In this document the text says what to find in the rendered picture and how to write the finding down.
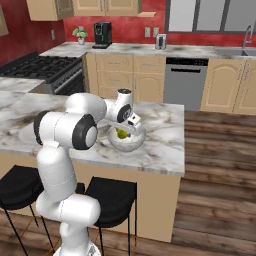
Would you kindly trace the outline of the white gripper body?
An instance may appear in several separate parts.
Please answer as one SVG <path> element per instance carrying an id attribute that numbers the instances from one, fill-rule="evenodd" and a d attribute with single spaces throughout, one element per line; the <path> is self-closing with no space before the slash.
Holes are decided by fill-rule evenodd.
<path id="1" fill-rule="evenodd" d="M 114 127 L 124 130 L 132 135 L 135 135 L 135 136 L 139 136 L 143 130 L 141 123 L 138 123 L 137 125 L 130 125 L 128 122 L 115 123 Z"/>

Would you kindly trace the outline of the clear glass bowl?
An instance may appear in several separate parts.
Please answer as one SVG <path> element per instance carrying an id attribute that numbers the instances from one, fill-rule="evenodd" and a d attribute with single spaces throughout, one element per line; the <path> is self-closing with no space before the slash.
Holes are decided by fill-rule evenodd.
<path id="1" fill-rule="evenodd" d="M 117 131 L 121 130 L 111 126 L 107 133 L 107 138 L 111 145 L 119 151 L 122 152 L 132 152 L 138 149 L 146 138 L 146 129 L 143 127 L 142 133 L 139 136 L 132 135 L 127 132 L 127 137 L 125 139 L 120 139 L 117 136 Z"/>
<path id="2" fill-rule="evenodd" d="M 108 130 L 110 127 L 111 127 L 111 125 L 109 124 L 109 121 L 105 120 L 105 119 L 103 119 L 97 123 L 97 128 L 99 130 Z"/>

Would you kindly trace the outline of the beige base cupboards with drawers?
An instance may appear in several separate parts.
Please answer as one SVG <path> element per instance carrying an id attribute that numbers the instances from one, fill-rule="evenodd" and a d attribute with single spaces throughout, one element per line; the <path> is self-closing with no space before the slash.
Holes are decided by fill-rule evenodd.
<path id="1" fill-rule="evenodd" d="M 115 99 L 117 90 L 125 88 L 132 91 L 134 102 L 163 101 L 164 57 L 87 53 L 83 65 L 89 93 Z"/>

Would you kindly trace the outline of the grey dishwasher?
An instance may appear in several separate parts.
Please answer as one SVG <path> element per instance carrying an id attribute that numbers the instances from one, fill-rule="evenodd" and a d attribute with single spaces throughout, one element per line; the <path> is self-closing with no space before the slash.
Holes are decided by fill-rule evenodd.
<path id="1" fill-rule="evenodd" d="M 207 68 L 207 58 L 167 57 L 163 102 L 198 111 Z"/>

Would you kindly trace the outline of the black bar stool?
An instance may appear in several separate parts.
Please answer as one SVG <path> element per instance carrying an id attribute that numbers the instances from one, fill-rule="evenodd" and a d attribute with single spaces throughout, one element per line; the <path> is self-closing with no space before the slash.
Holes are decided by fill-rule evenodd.
<path id="1" fill-rule="evenodd" d="M 42 192 L 43 185 L 37 168 L 14 165 L 0 179 L 0 208 L 4 210 L 25 255 L 28 255 L 28 253 L 21 241 L 21 236 L 18 234 L 12 222 L 9 212 L 11 210 L 20 210 L 29 207 L 32 217 L 36 225 L 38 225 L 32 204 Z"/>
<path id="2" fill-rule="evenodd" d="M 102 235 L 103 228 L 113 228 L 130 220 L 132 205 L 137 205 L 137 184 L 130 181 L 93 176 L 88 188 L 77 184 L 78 194 L 88 195 L 99 201 L 101 214 L 95 226 Z"/>

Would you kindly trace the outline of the beige kitchen island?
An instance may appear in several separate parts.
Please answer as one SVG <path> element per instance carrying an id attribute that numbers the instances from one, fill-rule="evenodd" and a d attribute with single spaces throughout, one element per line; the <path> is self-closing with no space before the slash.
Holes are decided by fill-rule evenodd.
<path id="1" fill-rule="evenodd" d="M 130 230 L 143 238 L 169 242 L 181 177 L 184 175 L 184 156 L 170 153 L 161 157 L 155 153 L 141 156 L 137 152 L 116 151 L 111 158 L 85 151 L 71 151 L 77 179 L 88 184 L 92 177 L 104 177 L 137 184 L 137 215 Z"/>

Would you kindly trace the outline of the silver toaster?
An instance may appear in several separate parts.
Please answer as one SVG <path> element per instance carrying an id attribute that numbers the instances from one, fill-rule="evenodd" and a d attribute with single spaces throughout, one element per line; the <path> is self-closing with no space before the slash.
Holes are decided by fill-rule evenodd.
<path id="1" fill-rule="evenodd" d="M 156 36 L 155 49 L 156 50 L 165 50 L 166 49 L 166 38 L 165 34 L 158 34 Z"/>

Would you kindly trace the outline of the black coffee machine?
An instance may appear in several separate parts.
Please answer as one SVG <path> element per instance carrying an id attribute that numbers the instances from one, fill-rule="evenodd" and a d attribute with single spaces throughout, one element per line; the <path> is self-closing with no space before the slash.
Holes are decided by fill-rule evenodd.
<path id="1" fill-rule="evenodd" d="M 112 23 L 97 22 L 94 24 L 94 49 L 106 49 L 112 44 Z"/>

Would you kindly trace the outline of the beige base cupboards arched doors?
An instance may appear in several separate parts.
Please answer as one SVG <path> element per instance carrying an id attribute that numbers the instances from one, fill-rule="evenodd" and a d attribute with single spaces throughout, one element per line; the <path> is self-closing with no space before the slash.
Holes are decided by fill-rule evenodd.
<path id="1" fill-rule="evenodd" d="M 200 110 L 256 115 L 256 60 L 210 59 Z"/>

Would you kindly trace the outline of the black gas range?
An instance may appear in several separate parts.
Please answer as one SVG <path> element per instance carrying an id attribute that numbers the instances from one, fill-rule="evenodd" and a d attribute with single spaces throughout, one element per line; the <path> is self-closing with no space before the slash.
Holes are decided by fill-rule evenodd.
<path id="1" fill-rule="evenodd" d="M 84 91 L 82 59 L 31 52 L 0 67 L 0 77 L 44 80 L 43 92 L 70 96 Z"/>

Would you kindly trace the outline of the green potted plant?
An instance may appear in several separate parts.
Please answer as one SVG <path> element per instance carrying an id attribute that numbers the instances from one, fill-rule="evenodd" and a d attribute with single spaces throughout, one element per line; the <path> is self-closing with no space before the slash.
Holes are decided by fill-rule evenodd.
<path id="1" fill-rule="evenodd" d="M 73 30 L 72 35 L 77 38 L 79 45 L 84 45 L 85 39 L 88 37 L 88 32 L 83 27 L 77 27 Z"/>

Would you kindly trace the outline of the steel sink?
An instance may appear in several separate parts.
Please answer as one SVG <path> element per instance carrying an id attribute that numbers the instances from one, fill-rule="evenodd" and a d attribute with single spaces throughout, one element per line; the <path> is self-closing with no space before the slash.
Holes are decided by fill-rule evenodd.
<path id="1" fill-rule="evenodd" d="M 256 48 L 215 47 L 214 51 L 223 56 L 252 56 L 256 57 Z"/>

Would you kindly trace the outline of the grey framed window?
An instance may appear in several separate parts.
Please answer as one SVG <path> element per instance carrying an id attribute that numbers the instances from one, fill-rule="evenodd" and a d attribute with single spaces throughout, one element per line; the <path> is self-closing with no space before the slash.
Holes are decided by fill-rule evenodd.
<path id="1" fill-rule="evenodd" d="M 168 33 L 238 34 L 256 23 L 256 0 L 167 0 Z"/>

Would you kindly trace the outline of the silver tap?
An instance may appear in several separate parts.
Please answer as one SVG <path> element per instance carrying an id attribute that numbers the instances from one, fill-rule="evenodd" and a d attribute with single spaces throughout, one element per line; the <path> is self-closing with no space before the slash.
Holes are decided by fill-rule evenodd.
<path id="1" fill-rule="evenodd" d="M 252 36 L 253 36 L 253 26 L 250 24 L 245 32 L 244 40 L 242 43 L 242 48 L 245 49 L 247 44 L 250 44 L 252 42 Z"/>

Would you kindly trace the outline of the beige wall cupboards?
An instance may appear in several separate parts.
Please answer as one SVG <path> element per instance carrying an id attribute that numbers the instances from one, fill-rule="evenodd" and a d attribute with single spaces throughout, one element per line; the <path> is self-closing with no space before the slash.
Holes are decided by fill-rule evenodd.
<path id="1" fill-rule="evenodd" d="M 58 21 L 73 16 L 137 16 L 142 0 L 26 0 L 32 21 Z"/>

